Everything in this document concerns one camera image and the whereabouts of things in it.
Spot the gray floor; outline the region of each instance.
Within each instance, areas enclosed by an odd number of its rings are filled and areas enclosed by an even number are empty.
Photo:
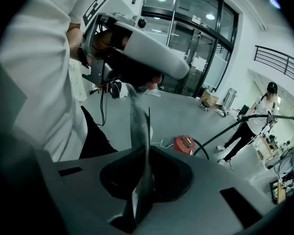
[[[101,94],[94,93],[82,103],[96,123],[101,123],[100,96]],[[140,94],[139,97],[143,109],[148,111],[150,107],[150,122],[153,128],[151,142],[160,142],[164,139],[163,145],[166,145],[172,136],[188,134],[204,143],[235,122],[232,116],[223,118],[212,109],[205,112],[199,108],[199,101],[192,97],[166,92],[161,92],[161,97],[148,94]],[[128,98],[113,99],[110,94],[105,95],[105,98],[107,98],[107,121],[102,131],[115,149],[131,148],[130,100]],[[235,143],[232,144],[223,152],[216,150],[216,146],[224,144],[234,132],[233,129],[228,131],[205,147],[212,161],[223,158],[235,145]],[[198,156],[205,158],[202,153],[198,153]],[[239,151],[231,160],[231,165],[232,168],[229,165],[227,167],[232,169],[239,178],[247,181],[264,172],[263,165],[252,145]]]

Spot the shoe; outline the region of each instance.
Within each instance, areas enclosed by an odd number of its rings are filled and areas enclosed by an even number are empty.
[[[225,165],[226,161],[224,159],[219,159],[217,163],[220,165]]]
[[[217,146],[217,150],[218,150],[218,151],[224,151],[224,150],[225,150],[224,145],[218,145],[218,146]]]

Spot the white shirt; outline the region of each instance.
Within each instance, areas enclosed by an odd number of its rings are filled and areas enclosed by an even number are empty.
[[[256,101],[257,108],[256,110],[251,114],[260,114],[260,115],[267,115],[268,112],[270,112],[272,115],[276,114],[276,106],[274,108],[274,111],[272,112],[272,107],[273,107],[273,102],[272,103],[267,103],[267,97],[265,96],[263,100],[258,104],[258,102],[261,100],[261,97],[259,97]],[[267,118],[266,117],[254,117],[250,118],[247,121],[247,124],[250,128],[250,130],[255,134],[258,135],[263,127],[267,124]]]
[[[17,112],[11,132],[48,151],[53,161],[78,159],[87,136],[72,96],[66,32],[70,23],[80,24],[92,1],[28,0],[0,44],[0,64],[25,98],[7,109]]]

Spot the shirt sleeve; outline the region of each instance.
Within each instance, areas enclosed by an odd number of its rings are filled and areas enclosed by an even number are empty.
[[[74,5],[72,11],[70,12],[69,16],[71,18],[72,24],[80,24],[81,18],[85,13],[86,9],[94,0],[78,0]]]

